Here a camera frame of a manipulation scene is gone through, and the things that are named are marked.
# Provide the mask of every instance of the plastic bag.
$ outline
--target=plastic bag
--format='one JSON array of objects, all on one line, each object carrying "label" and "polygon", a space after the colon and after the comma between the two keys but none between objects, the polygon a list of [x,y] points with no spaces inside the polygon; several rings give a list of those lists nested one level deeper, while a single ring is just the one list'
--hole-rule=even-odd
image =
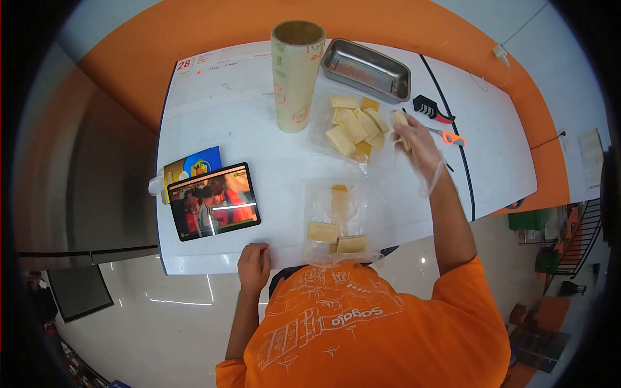
[{"label": "plastic bag", "polygon": [[[330,96],[354,97],[358,100],[359,104],[362,103],[362,98],[365,97],[365,95],[351,90],[328,88],[324,90],[322,94],[313,98],[314,113],[306,137],[311,148],[315,152],[345,160],[355,170],[362,171],[363,173],[366,173],[368,168],[394,169],[396,165],[396,156],[390,142],[390,133],[384,134],[384,136],[386,136],[384,149],[373,148],[370,150],[370,156],[363,151],[364,147],[361,146],[361,144],[359,144],[356,151],[348,156],[341,155],[338,150],[334,148],[330,140],[325,136],[327,130],[336,126],[336,124],[332,123],[334,108],[330,103]],[[390,106],[380,104],[378,113],[388,122],[391,110],[392,108]]]},{"label": "plastic bag", "polygon": [[[302,259],[315,266],[335,266],[340,261],[377,263],[384,233],[385,203],[376,181],[345,183],[307,181],[304,207]],[[335,241],[319,241],[309,236],[311,222],[338,227]],[[366,238],[360,251],[348,251],[346,242]]]}]

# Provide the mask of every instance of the electrical outlet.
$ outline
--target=electrical outlet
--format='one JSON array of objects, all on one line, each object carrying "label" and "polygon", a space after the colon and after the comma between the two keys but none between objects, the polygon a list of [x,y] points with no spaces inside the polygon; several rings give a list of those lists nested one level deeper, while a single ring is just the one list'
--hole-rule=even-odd
[{"label": "electrical outlet", "polygon": [[509,59],[507,58],[507,50],[505,50],[503,46],[496,45],[493,51],[496,58],[500,59],[505,65],[507,65],[507,67],[510,66]]}]

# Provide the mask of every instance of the tablet screen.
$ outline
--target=tablet screen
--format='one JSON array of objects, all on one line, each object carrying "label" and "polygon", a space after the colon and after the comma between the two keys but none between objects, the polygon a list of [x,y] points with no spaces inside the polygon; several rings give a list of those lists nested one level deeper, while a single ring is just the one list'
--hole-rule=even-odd
[{"label": "tablet screen", "polygon": [[181,241],[261,223],[246,163],[170,184],[168,195]]}]

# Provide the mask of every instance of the white table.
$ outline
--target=white table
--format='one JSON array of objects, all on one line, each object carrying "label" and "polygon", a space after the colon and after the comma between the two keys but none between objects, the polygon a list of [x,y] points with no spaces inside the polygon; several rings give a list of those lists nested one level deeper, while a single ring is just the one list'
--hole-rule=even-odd
[{"label": "white table", "polygon": [[[411,70],[412,98],[423,94],[442,99],[421,57],[412,52],[362,43],[405,63]],[[484,92],[470,75],[451,65],[426,58],[451,112],[466,139],[465,157],[474,193],[475,218],[487,215],[537,190],[535,170],[524,129],[510,97],[489,86]],[[261,214],[261,225],[213,237],[179,241],[169,205],[157,201],[160,257],[166,274],[215,274],[237,270],[242,248],[255,241],[271,245],[272,266],[303,264],[303,198],[305,179],[342,179],[350,167],[339,159],[315,152],[306,140],[308,128],[288,134],[276,126],[271,77],[270,43],[248,43],[187,58],[177,65],[165,102],[158,142],[157,168],[205,148],[220,146],[222,165],[246,161]],[[349,89],[319,71],[315,97],[326,88]],[[356,89],[352,92],[363,94]],[[311,105],[310,119],[314,111]],[[449,124],[414,113],[423,124],[452,132]],[[443,152],[468,220],[472,200],[458,146],[434,135]],[[429,201],[418,196],[419,182],[403,155],[381,174],[386,182],[384,247],[404,244],[432,234]]]}]

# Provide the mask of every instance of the green crate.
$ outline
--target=green crate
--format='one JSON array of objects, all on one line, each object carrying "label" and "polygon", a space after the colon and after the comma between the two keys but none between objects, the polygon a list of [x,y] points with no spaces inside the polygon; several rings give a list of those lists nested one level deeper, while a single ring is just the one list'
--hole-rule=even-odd
[{"label": "green crate", "polygon": [[511,230],[537,230],[545,228],[550,217],[549,209],[531,210],[529,212],[510,213],[509,229]]}]

